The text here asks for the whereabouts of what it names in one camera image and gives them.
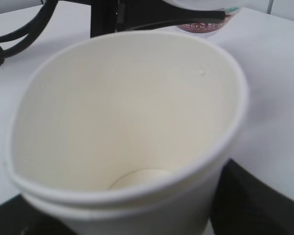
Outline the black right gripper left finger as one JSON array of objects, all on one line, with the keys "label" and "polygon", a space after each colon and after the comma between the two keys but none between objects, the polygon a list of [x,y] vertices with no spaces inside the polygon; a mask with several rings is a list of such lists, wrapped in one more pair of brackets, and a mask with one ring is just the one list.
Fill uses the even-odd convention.
[{"label": "black right gripper left finger", "polygon": [[20,195],[0,205],[0,235],[70,235],[60,221],[34,209]]}]

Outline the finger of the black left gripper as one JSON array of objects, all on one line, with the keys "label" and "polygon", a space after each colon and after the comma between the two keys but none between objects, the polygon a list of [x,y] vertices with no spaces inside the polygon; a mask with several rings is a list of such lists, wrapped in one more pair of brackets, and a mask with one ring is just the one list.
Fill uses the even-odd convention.
[{"label": "finger of the black left gripper", "polygon": [[152,30],[162,27],[194,23],[221,23],[224,11],[126,11],[117,17],[116,31]]}]

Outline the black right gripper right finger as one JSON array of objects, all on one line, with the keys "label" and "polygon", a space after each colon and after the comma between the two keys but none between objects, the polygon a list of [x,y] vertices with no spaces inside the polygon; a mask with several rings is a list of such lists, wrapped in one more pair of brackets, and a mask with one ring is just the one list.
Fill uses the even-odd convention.
[{"label": "black right gripper right finger", "polygon": [[294,235],[294,201],[230,160],[210,212],[217,235]]}]

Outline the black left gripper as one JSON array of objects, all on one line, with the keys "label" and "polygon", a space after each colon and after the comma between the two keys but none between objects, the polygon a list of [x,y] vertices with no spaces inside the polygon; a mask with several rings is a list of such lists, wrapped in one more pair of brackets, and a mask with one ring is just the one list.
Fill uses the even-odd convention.
[{"label": "black left gripper", "polygon": [[124,21],[125,5],[122,0],[92,0],[90,37],[115,33],[117,24]]}]

